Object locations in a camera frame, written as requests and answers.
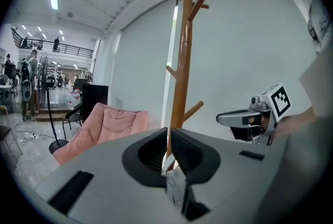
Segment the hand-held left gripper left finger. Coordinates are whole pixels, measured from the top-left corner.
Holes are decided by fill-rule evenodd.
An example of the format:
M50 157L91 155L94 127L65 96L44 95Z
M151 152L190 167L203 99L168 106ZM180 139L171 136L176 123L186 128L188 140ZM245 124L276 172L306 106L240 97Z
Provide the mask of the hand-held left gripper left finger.
M147 187L165 187L161 174L163 157L167 151L168 129L150 130L147 136L128 146L122 155L125 171L138 183Z

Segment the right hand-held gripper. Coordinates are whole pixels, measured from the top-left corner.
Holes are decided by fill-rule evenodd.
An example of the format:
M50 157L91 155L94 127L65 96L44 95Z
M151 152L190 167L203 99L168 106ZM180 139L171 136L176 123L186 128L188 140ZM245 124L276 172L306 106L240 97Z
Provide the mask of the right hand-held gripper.
M269 146L278 122L291 108L282 83L251 98L247 109L220 113L216 122L230 127L236 140Z

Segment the person's white dotted shirt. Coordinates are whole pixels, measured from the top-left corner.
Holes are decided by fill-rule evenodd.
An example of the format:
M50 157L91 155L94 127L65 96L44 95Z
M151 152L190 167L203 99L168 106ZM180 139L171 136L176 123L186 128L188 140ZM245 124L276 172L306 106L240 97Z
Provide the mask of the person's white dotted shirt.
M323 0L293 0L305 18L316 54L300 76L311 106L300 118L314 120L333 114L333 16Z

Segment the black chair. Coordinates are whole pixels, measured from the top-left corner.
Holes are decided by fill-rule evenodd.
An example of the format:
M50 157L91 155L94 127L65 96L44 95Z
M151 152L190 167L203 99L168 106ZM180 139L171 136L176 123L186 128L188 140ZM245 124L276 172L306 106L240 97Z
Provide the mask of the black chair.
M76 105L73 110L69 111L68 113L65 114L62 120L62 129L63 129L63 134L65 139L66 137L66 132L65 132L65 124L69 124L69 127L71 129L71 123L77 123L80 126L82 125L83 118L82 118L82 104L79 103Z

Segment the black standing fan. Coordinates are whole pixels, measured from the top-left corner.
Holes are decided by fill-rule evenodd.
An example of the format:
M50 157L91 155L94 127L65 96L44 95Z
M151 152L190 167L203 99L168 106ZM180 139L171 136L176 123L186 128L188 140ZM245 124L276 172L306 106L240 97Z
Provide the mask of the black standing fan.
M37 91L39 102L46 102L47 112L49 116L50 125L52 128L53 136L55 140L49 145L50 154L54 154L56 150L64 147L67 143L67 139L59 139L55 131L55 125L53 120L53 114L51 109L51 99L50 99L50 90L55 85L55 77L47 76L47 67L48 67L48 54L43 52L39 61L39 69L37 76Z

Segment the black cabinet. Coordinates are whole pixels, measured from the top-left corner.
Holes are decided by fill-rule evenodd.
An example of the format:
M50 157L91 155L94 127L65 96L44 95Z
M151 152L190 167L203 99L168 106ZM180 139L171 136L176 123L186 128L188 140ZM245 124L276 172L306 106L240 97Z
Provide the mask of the black cabinet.
M82 90L82 117L85 121L97 103L108 103L108 86L84 84Z

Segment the person's right forearm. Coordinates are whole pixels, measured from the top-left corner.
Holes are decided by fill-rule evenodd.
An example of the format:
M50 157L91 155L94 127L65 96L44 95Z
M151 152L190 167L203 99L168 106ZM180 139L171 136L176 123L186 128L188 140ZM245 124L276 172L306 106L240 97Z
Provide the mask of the person's right forearm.
M298 131L301 127L312 123L315 120L316 115L312 107L308 108L303 113L285 116L278 122L272 139L275 140L281 135L291 135L292 133Z

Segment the pink padded chair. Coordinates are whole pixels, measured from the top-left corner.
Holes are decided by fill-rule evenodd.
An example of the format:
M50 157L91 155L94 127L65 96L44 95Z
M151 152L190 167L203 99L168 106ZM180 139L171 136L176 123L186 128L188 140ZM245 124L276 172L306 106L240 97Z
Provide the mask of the pink padded chair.
M53 156L59 165L63 165L98 144L142 133L147 123L147 111L118 110L99 102L72 140L56 150Z

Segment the wooden coat rack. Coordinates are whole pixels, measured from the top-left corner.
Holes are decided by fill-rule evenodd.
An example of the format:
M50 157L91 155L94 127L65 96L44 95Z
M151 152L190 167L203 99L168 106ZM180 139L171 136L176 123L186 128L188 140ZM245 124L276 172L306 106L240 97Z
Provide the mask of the wooden coat rack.
M185 110L193 39L193 20L200 9L209 8L209 5L204 4L204 2L205 0L196 0L195 2L193 0L183 0L177 69L173 70L170 66L166 67L166 70L175 78L175 90L170 124L171 129L182 128L184 122L203 106L203 101L199 101L188 111Z

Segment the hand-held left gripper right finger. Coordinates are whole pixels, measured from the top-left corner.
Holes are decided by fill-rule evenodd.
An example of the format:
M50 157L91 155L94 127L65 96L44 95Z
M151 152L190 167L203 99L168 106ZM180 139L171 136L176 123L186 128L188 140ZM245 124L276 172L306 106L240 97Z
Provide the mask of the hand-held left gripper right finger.
M221 158L212 147L187 134L187 130L171 129L171 150L185 175L185 192L181 213L187 220L195 220L210 210L197 202L192 186L206 183L217 171Z

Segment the black balcony railing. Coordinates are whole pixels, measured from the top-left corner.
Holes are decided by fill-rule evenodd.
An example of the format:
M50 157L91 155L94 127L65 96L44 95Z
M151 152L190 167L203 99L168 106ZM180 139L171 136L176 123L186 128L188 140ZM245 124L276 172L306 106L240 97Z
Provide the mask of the black balcony railing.
M11 27L12 36L14 38L14 44L19 49L21 48L23 37L17 32L17 30ZM43 36L42 39L32 39L28 37L28 48L29 50L37 50L37 51L49 51L53 52L54 42L47 41ZM66 55L74 55L83 58L90 58L93 57L93 50L77 47L68 44L59 43L59 48L56 53L66 54Z

